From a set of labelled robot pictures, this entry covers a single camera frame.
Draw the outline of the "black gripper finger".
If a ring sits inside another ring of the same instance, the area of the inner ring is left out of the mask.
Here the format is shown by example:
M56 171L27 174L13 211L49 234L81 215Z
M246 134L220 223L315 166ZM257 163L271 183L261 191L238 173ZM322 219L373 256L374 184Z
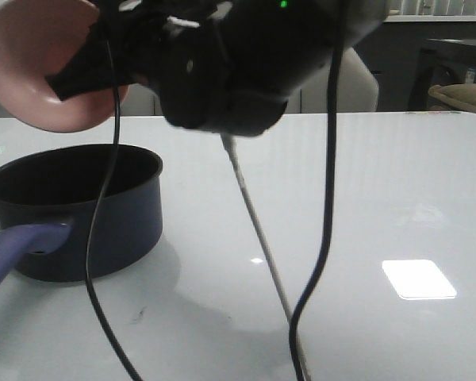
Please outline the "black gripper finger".
M61 101L76 95L139 83L147 86L151 48L163 27L163 14L148 2L120 10L120 1L92 1L98 19L83 45L59 72L47 76Z

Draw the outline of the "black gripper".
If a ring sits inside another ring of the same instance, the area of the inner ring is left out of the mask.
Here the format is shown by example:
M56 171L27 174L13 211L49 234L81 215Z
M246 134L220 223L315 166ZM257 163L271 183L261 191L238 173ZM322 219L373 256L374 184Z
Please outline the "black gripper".
M234 1L194 27L150 10L125 36L134 79L154 91L163 116L184 129L254 137L284 114L290 97L340 60L388 13L385 1Z

